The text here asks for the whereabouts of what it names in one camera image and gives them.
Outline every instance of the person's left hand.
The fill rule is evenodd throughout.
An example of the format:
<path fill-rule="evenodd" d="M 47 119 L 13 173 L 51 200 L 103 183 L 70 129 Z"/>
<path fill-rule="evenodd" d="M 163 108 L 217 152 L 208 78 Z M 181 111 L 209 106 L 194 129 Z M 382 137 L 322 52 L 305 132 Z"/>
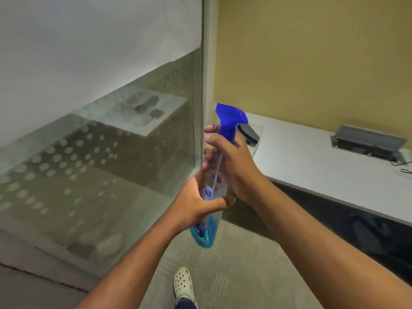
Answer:
<path fill-rule="evenodd" d="M 235 202 L 232 196 L 223 196 L 212 201 L 205 201 L 199 194 L 202 187 L 205 170 L 201 170 L 186 180 L 165 215 L 175 224 L 180 233 L 196 225 L 204 216 L 222 211 Z"/>

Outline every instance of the pant leg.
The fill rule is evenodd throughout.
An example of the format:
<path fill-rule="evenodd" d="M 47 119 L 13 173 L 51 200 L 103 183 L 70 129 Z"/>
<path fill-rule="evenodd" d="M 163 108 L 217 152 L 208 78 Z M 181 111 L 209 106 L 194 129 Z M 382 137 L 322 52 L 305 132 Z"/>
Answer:
<path fill-rule="evenodd" d="M 175 309 L 196 309 L 196 306 L 189 298 L 180 298 Z"/>

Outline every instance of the hand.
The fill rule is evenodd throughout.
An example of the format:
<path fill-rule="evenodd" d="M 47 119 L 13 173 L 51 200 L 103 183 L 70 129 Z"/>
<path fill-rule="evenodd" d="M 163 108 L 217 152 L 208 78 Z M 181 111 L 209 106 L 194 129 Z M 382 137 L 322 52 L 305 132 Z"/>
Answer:
<path fill-rule="evenodd" d="M 202 188 L 205 171 L 201 170 L 186 180 L 173 203 L 165 213 L 175 224 L 176 232 L 180 233 L 196 225 L 204 216 L 222 211 L 235 202 L 233 196 L 223 196 L 212 201 L 205 201 L 199 194 Z"/>
<path fill-rule="evenodd" d="M 205 127 L 205 133 L 214 132 L 214 126 Z M 223 136 L 212 133 L 205 137 L 209 144 L 204 150 L 204 159 L 201 170 L 206 170 L 216 163 L 214 158 L 214 149 L 216 147 L 224 155 L 224 164 L 221 170 L 232 187 L 235 194 L 243 201 L 250 202 L 253 197 L 255 186 L 260 179 L 265 177 L 256 167 L 255 162 L 250 155 L 250 151 L 244 138 L 237 133 L 234 139 L 234 145 L 226 140 Z"/>

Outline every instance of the forearm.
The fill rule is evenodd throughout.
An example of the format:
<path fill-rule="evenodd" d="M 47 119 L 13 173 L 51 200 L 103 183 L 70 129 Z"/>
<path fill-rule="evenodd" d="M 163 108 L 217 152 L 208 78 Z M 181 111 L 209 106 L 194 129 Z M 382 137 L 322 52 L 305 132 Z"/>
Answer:
<path fill-rule="evenodd" d="M 339 238 L 265 178 L 250 204 L 324 308 L 411 308 L 412 288 Z"/>
<path fill-rule="evenodd" d="M 177 234 L 173 220 L 163 215 L 77 309 L 136 309 L 167 246 Z"/>

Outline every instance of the blue spray nozzle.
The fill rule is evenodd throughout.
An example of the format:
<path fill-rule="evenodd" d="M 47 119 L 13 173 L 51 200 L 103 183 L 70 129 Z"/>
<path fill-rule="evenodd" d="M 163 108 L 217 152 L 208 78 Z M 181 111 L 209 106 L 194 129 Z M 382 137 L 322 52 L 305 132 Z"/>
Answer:
<path fill-rule="evenodd" d="M 248 118 L 243 110 L 225 104 L 216 104 L 216 114 L 220 119 L 219 134 L 223 135 L 229 142 L 233 142 L 238 124 L 247 124 Z"/>

